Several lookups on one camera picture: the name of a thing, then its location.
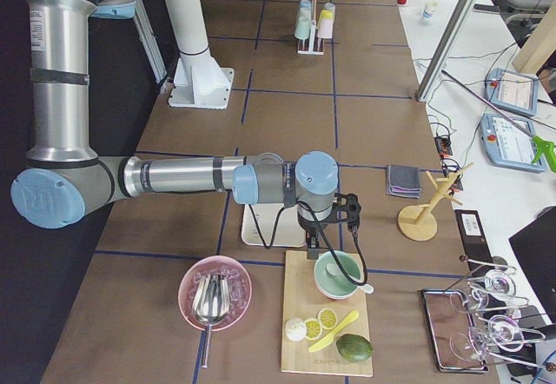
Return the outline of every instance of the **blue joint cap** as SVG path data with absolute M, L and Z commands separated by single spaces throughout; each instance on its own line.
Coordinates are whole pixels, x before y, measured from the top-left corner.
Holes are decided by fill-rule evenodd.
M 21 216 L 41 228 L 63 228 L 85 215 L 85 201 L 71 182 L 48 169 L 26 169 L 11 184 Z
M 259 183 L 255 168 L 251 164 L 240 165 L 234 169 L 232 193 L 238 204 L 256 204 L 259 202 Z
M 324 152 L 311 151 L 295 165 L 295 178 L 306 191 L 329 195 L 338 187 L 338 164 Z
M 123 4 L 105 4 L 96 7 L 92 17 L 101 19 L 130 19 L 136 13 L 136 2 Z

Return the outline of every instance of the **lemon slice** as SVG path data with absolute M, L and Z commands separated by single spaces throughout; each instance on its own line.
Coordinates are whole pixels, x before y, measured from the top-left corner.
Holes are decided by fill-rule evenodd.
M 307 338 L 308 341 L 316 341 L 321 337 L 322 335 L 321 323 L 314 317 L 309 317 L 308 319 L 305 319 L 305 327 L 307 328 L 305 337 Z
M 338 324 L 338 315 L 332 308 L 323 308 L 319 311 L 317 319 L 323 329 L 330 330 Z

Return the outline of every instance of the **wooden cutting board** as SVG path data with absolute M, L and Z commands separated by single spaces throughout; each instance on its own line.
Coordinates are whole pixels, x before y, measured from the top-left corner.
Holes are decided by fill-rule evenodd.
M 369 339 L 365 294 L 357 290 L 354 295 L 345 300 L 329 299 L 314 284 L 313 269 L 314 261 L 307 259 L 307 252 L 286 252 L 284 307 L 281 325 L 281 371 L 284 373 L 372 377 L 372 357 L 363 362 L 348 362 L 338 353 L 336 339 L 328 347 L 310 354 L 308 348 L 317 341 L 292 342 L 284 334 L 284 325 L 292 317 L 301 317 L 302 319 L 316 317 L 322 308 L 332 308 L 338 314 L 338 321 L 340 321 L 351 310 L 356 309 L 359 311 L 359 319 L 341 330 L 336 338 L 343 334 L 359 334 Z

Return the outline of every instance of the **mint green bowl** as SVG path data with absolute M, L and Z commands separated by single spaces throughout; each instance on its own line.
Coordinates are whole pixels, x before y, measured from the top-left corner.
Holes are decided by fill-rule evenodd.
M 361 270 L 352 256 L 342 251 L 335 251 L 335 253 L 348 274 L 361 278 Z M 319 291 L 330 299 L 347 299 L 357 291 L 357 286 L 342 274 L 331 275 L 327 272 L 327 264 L 335 263 L 330 251 L 322 254 L 314 264 L 314 283 Z

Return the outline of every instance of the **ur logo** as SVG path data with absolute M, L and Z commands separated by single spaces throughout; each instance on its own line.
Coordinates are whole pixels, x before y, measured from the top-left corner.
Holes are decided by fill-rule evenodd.
M 28 214 L 54 214 L 54 197 L 50 190 L 37 186 L 23 186 L 22 194 L 25 211 Z

